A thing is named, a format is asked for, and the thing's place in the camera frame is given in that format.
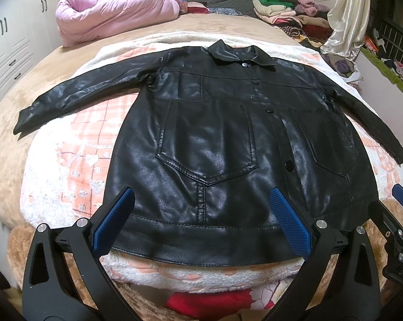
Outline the black leather jacket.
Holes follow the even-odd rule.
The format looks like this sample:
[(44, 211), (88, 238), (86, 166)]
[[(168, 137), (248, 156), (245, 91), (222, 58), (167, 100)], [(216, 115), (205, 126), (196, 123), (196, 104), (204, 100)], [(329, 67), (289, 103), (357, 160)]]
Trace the black leather jacket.
[(28, 133), (138, 88), (117, 136), (104, 203), (125, 187), (135, 206), (117, 251), (202, 267), (262, 265), (293, 251), (271, 212), (278, 188), (340, 230), (368, 220), (377, 182), (354, 128), (398, 163), (403, 147), (359, 99), (306, 64), (222, 41), (107, 64), (58, 84), (19, 113)]

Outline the clothes on window sill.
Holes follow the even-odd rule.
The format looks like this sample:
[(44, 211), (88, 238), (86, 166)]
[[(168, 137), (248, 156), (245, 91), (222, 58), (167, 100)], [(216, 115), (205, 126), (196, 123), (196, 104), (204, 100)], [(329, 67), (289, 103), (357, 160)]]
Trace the clothes on window sill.
[(372, 31), (366, 35), (364, 49), (368, 49), (378, 59), (383, 61), (384, 64), (393, 69), (403, 80), (403, 64), (387, 57), (384, 52), (384, 41), (380, 38), (376, 28), (373, 28)]

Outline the pile of folded clothes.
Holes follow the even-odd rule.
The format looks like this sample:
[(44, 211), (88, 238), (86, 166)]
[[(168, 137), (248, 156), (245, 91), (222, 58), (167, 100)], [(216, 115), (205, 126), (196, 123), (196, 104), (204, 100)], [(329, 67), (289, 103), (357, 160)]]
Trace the pile of folded clothes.
[(333, 30), (330, 8), (315, 0), (253, 0), (255, 15), (304, 47), (319, 51)]

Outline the green cloth on sill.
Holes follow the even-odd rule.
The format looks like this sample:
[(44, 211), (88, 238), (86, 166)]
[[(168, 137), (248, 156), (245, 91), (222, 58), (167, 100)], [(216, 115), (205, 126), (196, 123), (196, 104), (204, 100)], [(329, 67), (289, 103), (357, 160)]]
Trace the green cloth on sill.
[(386, 64), (383, 63), (380, 59), (378, 59), (374, 54), (372, 54), (368, 49), (362, 48), (360, 53), (363, 54), (367, 60), (376, 67), (379, 72), (388, 79), (391, 84), (396, 85), (399, 90), (403, 93), (403, 80), (402, 78), (391, 68), (389, 68)]

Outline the red cloth under blanket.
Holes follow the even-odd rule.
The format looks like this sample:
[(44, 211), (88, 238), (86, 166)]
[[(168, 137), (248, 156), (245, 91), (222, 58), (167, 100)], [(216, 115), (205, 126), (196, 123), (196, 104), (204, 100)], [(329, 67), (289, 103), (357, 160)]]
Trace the red cloth under blanket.
[(165, 307), (195, 320), (220, 320), (249, 309), (253, 300), (249, 290), (220, 293), (173, 293)]

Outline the black window grille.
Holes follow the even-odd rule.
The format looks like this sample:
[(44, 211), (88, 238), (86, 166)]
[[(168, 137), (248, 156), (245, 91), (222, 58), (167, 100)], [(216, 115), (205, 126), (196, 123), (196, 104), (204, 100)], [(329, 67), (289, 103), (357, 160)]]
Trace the black window grille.
[(389, 18), (378, 20), (375, 28), (384, 41), (387, 57), (403, 64), (403, 28)]

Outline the cream satin curtain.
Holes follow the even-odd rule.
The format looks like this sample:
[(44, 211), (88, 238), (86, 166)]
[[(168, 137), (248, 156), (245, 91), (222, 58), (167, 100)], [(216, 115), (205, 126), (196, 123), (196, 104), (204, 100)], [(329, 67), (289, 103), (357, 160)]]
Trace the cream satin curtain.
[(333, 32), (321, 51), (355, 60), (365, 39), (370, 6), (371, 0), (336, 0), (328, 13)]

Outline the pink quilted duvet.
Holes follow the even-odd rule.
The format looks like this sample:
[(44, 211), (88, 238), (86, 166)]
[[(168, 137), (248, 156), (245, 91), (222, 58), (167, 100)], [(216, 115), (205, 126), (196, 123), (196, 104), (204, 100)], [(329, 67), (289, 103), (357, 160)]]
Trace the pink quilted duvet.
[(60, 0), (56, 24), (62, 46), (74, 47), (169, 22), (187, 12), (183, 0)]

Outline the white wardrobe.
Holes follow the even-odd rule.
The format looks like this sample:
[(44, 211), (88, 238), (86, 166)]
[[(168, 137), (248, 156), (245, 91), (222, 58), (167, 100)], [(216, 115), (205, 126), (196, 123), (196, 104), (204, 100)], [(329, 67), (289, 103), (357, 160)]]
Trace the white wardrobe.
[(59, 0), (0, 0), (0, 101), (36, 64), (61, 46)]

